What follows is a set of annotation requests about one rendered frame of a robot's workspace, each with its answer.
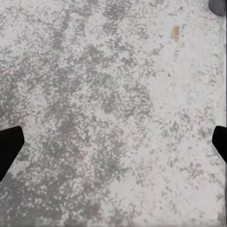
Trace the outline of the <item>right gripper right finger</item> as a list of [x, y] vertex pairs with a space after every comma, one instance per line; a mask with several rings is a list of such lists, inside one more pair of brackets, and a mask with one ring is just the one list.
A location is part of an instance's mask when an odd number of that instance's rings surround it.
[[220, 153], [222, 158], [227, 164], [227, 128], [222, 126], [216, 126], [212, 143], [214, 144], [217, 151]]

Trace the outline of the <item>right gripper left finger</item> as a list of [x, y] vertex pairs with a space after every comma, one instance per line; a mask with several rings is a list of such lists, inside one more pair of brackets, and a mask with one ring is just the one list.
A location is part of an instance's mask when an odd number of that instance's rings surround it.
[[25, 143], [21, 126], [0, 131], [0, 182]]

